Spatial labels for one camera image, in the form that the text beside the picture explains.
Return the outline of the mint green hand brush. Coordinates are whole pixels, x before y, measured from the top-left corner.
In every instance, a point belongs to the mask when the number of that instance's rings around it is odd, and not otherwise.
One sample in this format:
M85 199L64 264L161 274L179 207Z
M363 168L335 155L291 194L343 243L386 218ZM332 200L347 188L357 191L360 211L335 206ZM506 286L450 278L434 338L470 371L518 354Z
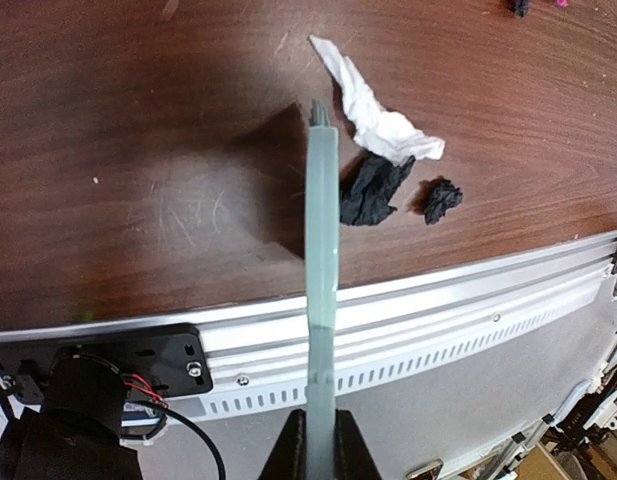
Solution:
M339 133L312 103L306 158L305 287L309 352L307 479L335 477L334 330L339 285Z

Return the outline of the long white paper scrap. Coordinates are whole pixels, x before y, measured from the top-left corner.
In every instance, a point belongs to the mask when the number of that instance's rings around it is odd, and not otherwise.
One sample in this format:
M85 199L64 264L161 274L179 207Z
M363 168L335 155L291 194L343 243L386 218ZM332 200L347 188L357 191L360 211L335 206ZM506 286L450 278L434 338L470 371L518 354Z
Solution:
M411 157L433 161L442 158L445 141L426 135L403 114L385 109L352 59L342 55L332 41L315 35L309 41L341 89L342 109L355 127L357 145L394 164Z

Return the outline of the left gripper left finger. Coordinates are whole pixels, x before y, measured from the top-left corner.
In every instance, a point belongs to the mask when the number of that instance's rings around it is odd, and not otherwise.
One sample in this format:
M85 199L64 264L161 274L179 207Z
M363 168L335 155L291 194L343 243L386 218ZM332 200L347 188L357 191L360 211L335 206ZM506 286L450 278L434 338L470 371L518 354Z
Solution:
M292 410L258 477L259 480L306 478L306 414Z

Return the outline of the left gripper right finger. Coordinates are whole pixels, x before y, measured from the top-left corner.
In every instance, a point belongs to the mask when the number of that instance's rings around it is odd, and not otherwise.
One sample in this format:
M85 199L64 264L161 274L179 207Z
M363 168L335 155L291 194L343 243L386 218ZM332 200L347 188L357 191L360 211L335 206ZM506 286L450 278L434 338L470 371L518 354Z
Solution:
M382 479L350 411L336 411L334 438L335 478L337 480Z

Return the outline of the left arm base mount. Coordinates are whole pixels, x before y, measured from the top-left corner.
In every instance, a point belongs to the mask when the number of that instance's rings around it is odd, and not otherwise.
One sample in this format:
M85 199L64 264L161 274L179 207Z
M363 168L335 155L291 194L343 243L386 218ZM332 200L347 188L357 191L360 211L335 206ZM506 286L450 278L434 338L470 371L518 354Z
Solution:
M139 399L148 390L170 399L213 389L200 333L190 324L3 340L0 377L14 382L20 403L88 418L116 436L128 398Z

